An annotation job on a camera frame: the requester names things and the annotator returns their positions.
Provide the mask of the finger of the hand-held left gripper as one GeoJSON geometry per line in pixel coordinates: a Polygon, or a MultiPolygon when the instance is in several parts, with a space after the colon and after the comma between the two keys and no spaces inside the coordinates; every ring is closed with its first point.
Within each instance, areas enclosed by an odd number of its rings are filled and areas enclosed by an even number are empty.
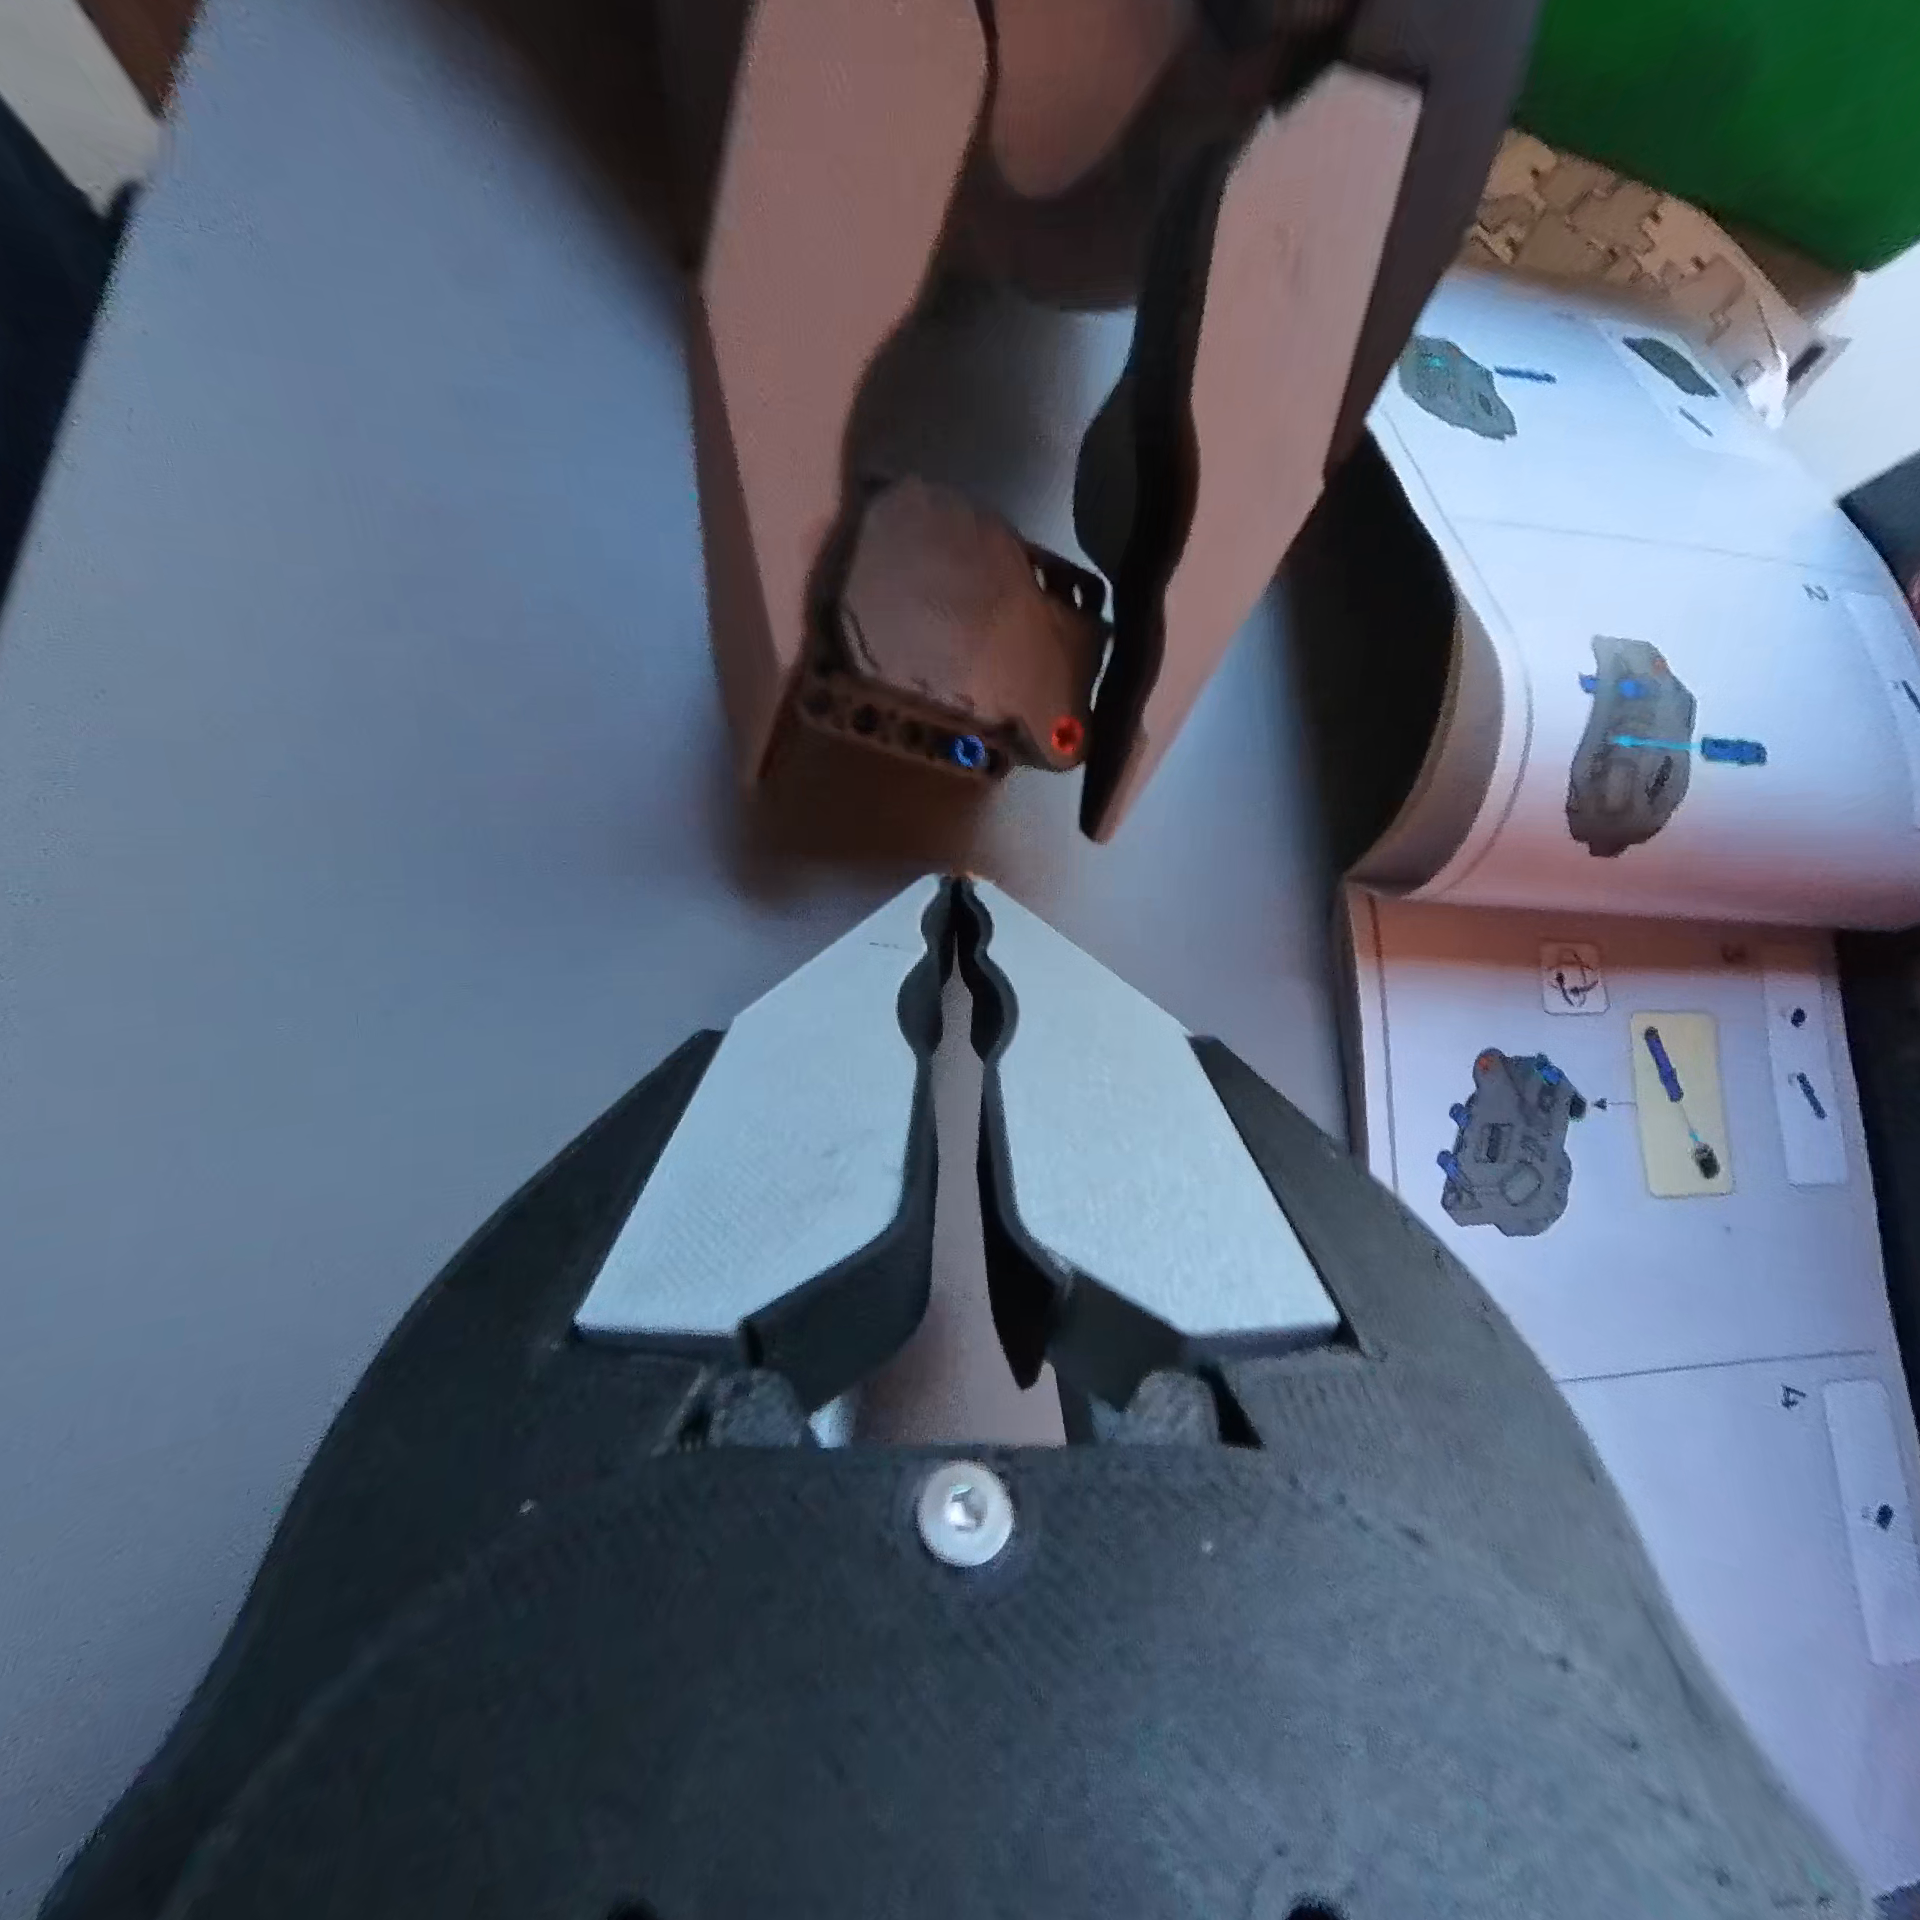
{"type": "Polygon", "coordinates": [[[1087,840],[1118,837],[1323,492],[1417,123],[1417,85],[1328,67],[1158,222],[1121,373],[1132,515],[1087,840]]]}
{"type": "Polygon", "coordinates": [[[697,267],[702,556],[741,786],[801,673],[856,401],[923,295],[987,93],[977,5],[745,11],[697,267]]]}

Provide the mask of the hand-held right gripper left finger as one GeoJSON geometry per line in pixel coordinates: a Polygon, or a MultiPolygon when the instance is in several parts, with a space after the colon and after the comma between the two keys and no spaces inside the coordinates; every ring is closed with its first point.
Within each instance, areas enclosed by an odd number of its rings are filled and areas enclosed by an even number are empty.
{"type": "Polygon", "coordinates": [[[595,1345],[861,1387],[928,1300],[947,876],[918,876],[713,1042],[572,1313],[595,1345]]]}

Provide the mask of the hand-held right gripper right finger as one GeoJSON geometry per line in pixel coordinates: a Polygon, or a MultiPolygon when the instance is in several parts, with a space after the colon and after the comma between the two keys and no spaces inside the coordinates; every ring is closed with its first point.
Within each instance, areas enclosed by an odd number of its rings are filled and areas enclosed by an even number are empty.
{"type": "Polygon", "coordinates": [[[1152,1376],[1328,1345],[1342,1316],[1180,1020],[988,882],[955,882],[996,1343],[1091,1442],[1152,1376]]]}

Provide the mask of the grey lego motor block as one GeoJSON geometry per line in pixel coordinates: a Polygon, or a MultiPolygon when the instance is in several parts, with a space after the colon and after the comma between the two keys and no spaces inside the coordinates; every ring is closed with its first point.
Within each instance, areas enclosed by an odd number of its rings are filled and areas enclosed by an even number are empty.
{"type": "Polygon", "coordinates": [[[1075,772],[1112,637],[1107,577],[952,488],[873,488],[808,612],[782,720],[972,782],[1075,772]],[[993,750],[987,772],[952,736],[993,750]]]}

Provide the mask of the dark lego set box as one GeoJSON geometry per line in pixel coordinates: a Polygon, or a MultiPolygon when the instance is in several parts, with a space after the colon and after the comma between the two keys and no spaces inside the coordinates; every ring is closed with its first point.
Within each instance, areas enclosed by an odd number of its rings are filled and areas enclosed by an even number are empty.
{"type": "MultiPolygon", "coordinates": [[[[1842,511],[1887,561],[1907,616],[1915,616],[1915,455],[1865,478],[1842,511]]],[[[1837,940],[1842,1020],[1856,1083],[1901,1088],[1915,1081],[1915,923],[1888,933],[1837,940]]]]}

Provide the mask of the person's left hand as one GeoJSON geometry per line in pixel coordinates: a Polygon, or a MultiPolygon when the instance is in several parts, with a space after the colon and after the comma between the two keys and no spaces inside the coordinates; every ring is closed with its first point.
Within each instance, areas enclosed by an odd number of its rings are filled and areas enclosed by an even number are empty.
{"type": "Polygon", "coordinates": [[[1196,5],[981,5],[988,105],[955,247],[1052,306],[1135,298],[1162,193],[1162,117],[1196,5]]]}

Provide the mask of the wooden puzzle sheet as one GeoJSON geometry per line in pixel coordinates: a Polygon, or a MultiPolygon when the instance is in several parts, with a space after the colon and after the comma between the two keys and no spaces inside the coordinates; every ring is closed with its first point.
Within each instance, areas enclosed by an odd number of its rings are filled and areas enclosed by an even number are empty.
{"type": "Polygon", "coordinates": [[[1517,128],[1501,140],[1455,261],[1663,321],[1766,423],[1782,423],[1851,343],[1832,326],[1851,272],[1742,242],[1702,205],[1517,128]]]}

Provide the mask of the green plastic bin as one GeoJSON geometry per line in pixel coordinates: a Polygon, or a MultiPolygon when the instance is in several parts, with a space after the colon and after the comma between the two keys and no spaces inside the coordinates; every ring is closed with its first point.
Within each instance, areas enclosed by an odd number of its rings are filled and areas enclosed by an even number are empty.
{"type": "Polygon", "coordinates": [[[1867,272],[1915,242],[1915,5],[1541,5],[1513,128],[1867,272]]]}

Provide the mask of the white instruction booklet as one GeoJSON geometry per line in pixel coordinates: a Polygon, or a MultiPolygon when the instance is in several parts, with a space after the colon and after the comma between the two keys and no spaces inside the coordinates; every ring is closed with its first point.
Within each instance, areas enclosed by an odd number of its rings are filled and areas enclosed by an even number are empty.
{"type": "Polygon", "coordinates": [[[1570,1395],[1707,1641],[1915,1685],[1837,938],[1915,923],[1915,630],[1687,337],[1452,277],[1337,483],[1370,1170],[1570,1395]]]}

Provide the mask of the person's dark blue clothing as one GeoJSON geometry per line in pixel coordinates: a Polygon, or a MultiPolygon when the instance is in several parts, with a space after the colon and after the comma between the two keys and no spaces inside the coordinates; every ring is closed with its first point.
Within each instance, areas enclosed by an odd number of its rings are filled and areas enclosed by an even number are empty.
{"type": "Polygon", "coordinates": [[[96,208],[5,105],[5,587],[136,200],[136,182],[125,182],[108,208],[96,208]]]}

